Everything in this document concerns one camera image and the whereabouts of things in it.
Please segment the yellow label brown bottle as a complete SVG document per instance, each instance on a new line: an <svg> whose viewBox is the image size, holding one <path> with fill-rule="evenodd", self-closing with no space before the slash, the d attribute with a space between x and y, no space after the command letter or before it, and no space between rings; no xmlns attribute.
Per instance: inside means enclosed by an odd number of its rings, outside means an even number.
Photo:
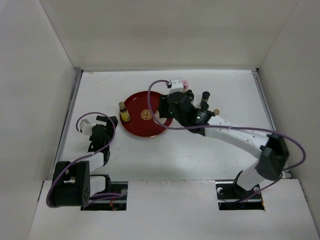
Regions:
<svg viewBox="0 0 320 240"><path fill-rule="evenodd" d="M123 101L118 103L119 106L119 112L120 112L120 116L122 121L124 122L129 122L130 121L130 114L125 106L125 103Z"/></svg>

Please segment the black grinder salt jar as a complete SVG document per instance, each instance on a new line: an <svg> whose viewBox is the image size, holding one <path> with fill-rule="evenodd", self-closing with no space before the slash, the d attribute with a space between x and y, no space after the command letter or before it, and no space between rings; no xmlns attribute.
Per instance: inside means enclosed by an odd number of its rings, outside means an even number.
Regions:
<svg viewBox="0 0 320 240"><path fill-rule="evenodd" d="M191 89L187 90L186 95L188 96L189 101L193 104L194 102L194 93Z"/></svg>

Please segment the gold cap yellow bottle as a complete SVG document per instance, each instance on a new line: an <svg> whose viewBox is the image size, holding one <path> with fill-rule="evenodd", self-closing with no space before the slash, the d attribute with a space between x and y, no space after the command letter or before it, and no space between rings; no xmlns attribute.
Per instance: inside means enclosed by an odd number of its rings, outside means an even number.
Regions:
<svg viewBox="0 0 320 240"><path fill-rule="evenodd" d="M214 112L216 115L219 115L219 114L220 114L220 110L219 110L219 109L215 109L213 112Z"/></svg>

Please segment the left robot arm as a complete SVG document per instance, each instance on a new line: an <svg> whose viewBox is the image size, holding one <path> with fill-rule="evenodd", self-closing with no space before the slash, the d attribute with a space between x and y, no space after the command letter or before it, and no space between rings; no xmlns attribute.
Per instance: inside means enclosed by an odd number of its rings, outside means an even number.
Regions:
<svg viewBox="0 0 320 240"><path fill-rule="evenodd" d="M91 124L88 115L96 114L102 124ZM86 207L90 198L119 198L121 194L112 193L108 175L92 172L105 166L110 159L110 144L114 140L118 119L101 112L89 112L76 121L76 130L89 135L86 155L74 161L59 161L55 165L51 187L46 196L49 208Z"/></svg>

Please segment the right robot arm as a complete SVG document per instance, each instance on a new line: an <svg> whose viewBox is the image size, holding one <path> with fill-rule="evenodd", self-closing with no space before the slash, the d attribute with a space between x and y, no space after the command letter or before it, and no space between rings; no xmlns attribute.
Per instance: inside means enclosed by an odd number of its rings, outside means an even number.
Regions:
<svg viewBox="0 0 320 240"><path fill-rule="evenodd" d="M173 118L186 130L207 138L218 139L240 148L256 158L249 168L241 170L232 185L238 198L264 180L277 181L289 157L284 137L263 130L244 129L233 125L208 110L208 104L196 108L182 92L162 95L157 108L159 118Z"/></svg>

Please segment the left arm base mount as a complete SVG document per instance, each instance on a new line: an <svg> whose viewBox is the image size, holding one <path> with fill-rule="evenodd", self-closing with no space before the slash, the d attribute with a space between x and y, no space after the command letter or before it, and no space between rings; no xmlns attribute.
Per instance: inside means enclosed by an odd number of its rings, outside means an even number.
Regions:
<svg viewBox="0 0 320 240"><path fill-rule="evenodd" d="M97 193L89 199L81 211L125 211L127 209L128 182L114 181L109 190Z"/></svg>

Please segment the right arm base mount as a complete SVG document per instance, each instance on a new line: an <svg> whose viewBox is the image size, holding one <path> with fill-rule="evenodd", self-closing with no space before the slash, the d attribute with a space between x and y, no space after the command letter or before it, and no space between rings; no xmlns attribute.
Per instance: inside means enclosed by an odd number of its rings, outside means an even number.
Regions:
<svg viewBox="0 0 320 240"><path fill-rule="evenodd" d="M216 181L215 188L220 211L265 210L262 194L255 194L259 184L244 190L232 181Z"/></svg>

